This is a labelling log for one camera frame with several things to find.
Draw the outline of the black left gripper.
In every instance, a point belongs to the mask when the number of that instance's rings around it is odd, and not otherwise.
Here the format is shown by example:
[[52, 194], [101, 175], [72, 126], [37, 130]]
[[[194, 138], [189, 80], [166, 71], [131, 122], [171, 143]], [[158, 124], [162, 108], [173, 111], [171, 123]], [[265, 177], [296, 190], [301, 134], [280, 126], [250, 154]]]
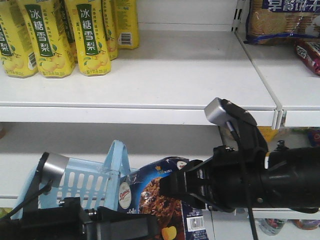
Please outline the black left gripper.
[[66, 197], [58, 207], [24, 210], [16, 240], [154, 240], [157, 218], [103, 206], [84, 210], [79, 197]]

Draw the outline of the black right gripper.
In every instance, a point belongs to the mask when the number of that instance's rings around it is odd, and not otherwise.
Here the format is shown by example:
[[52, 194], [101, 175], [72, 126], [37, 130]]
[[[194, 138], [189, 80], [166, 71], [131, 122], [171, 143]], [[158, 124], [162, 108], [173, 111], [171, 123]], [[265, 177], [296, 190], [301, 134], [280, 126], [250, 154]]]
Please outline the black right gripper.
[[267, 146], [229, 151], [222, 145], [213, 156], [189, 161], [160, 180], [161, 195], [204, 209], [230, 213], [237, 208], [268, 208], [263, 183]]

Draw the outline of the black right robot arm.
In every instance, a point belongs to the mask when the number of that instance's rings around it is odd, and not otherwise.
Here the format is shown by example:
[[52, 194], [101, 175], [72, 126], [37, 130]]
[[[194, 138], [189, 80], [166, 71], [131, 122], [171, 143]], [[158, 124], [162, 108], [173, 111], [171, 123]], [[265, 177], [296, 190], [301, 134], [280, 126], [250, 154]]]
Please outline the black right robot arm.
[[205, 161], [192, 160], [160, 180], [161, 195], [192, 207], [285, 208], [315, 213], [320, 207], [320, 149], [283, 148], [245, 153], [222, 145]]

